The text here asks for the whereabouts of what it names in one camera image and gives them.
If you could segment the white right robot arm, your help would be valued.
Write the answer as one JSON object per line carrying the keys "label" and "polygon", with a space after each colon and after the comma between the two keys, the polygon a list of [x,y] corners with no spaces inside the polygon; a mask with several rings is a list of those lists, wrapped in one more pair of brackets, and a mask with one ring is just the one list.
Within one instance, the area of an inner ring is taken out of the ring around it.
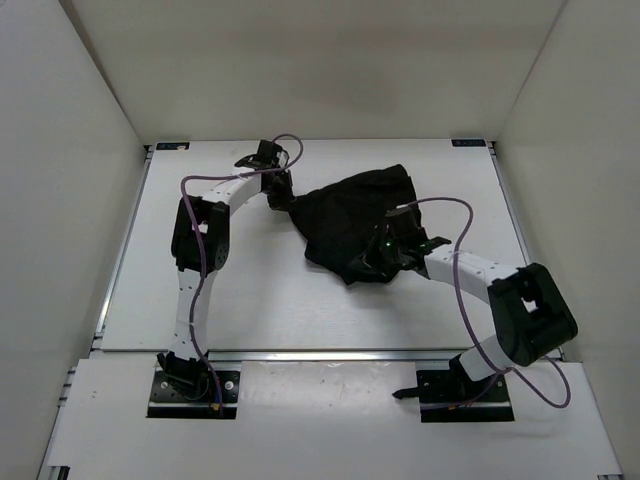
{"label": "white right robot arm", "polygon": [[377,273],[414,271],[448,284],[458,307],[467,293],[490,307],[495,333],[450,361],[449,391],[460,400],[480,393],[485,380],[527,367],[574,339],[577,322],[548,269],[538,263],[513,267],[463,252],[443,237],[428,237],[410,206],[385,215],[361,256]]}

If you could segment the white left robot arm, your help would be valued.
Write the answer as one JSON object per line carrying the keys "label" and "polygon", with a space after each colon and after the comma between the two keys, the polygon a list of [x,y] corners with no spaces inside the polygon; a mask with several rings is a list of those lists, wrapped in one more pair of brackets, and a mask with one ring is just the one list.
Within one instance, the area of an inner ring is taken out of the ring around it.
{"label": "white left robot arm", "polygon": [[253,197],[263,194],[270,209],[286,211],[295,196],[291,157],[281,134],[261,140],[257,151],[238,160],[227,176],[188,175],[180,182],[181,198],[171,240],[178,275],[178,306],[173,340],[157,356],[167,381],[189,402],[209,400],[220,410],[223,386],[209,360],[207,322],[213,284],[230,253],[231,218]]}

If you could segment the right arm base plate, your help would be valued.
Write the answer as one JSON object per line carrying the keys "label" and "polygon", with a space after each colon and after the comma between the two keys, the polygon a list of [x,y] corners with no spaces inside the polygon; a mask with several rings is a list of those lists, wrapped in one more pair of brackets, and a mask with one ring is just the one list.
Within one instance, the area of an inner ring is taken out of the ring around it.
{"label": "right arm base plate", "polygon": [[392,393],[399,401],[417,399],[422,423],[503,423],[515,420],[503,375],[463,380],[443,365],[418,364],[414,386]]}

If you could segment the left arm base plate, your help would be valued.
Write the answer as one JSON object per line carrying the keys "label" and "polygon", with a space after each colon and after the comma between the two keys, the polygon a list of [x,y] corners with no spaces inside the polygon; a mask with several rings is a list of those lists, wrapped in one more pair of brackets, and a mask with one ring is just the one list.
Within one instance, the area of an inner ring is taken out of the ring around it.
{"label": "left arm base plate", "polygon": [[193,388],[180,386],[159,367],[155,368],[147,404],[148,418],[234,420],[240,393],[240,370],[218,370],[221,394],[214,380],[205,377]]}

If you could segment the black pleated skirt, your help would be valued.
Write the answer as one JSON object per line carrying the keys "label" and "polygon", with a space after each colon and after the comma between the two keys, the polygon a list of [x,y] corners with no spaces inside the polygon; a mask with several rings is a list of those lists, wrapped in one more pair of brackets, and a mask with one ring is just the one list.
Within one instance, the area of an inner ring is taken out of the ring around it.
{"label": "black pleated skirt", "polygon": [[385,215],[417,199],[404,166],[370,170],[294,197],[286,206],[306,240],[305,257],[351,285],[391,282],[397,264],[380,258]]}

